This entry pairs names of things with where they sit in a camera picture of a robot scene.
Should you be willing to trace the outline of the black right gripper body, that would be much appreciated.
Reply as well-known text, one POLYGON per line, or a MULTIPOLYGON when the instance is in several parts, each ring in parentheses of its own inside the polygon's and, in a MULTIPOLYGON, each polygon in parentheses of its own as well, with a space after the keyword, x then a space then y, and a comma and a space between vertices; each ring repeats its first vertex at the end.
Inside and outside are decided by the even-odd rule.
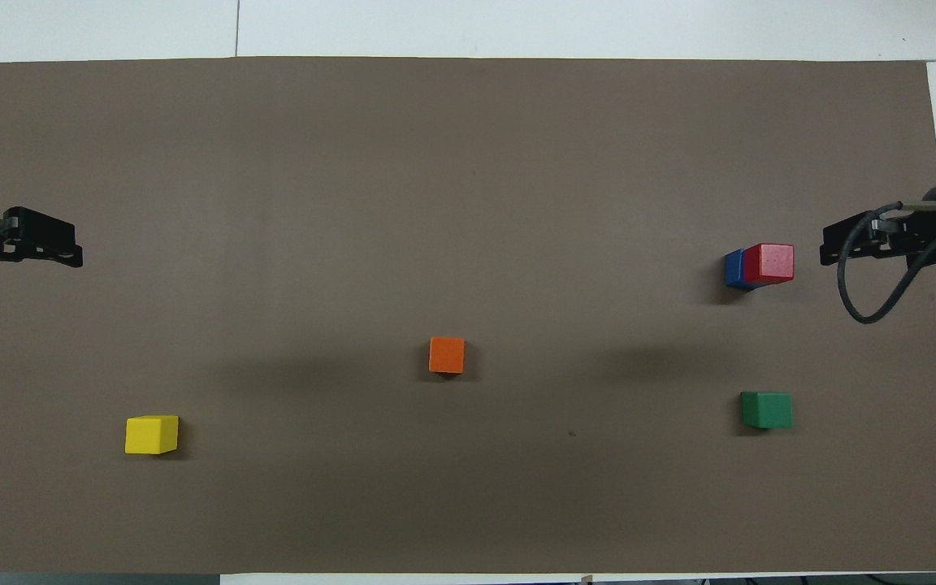
POLYGON ((918 254, 936 240, 936 206, 878 210, 869 227, 873 254, 918 254))

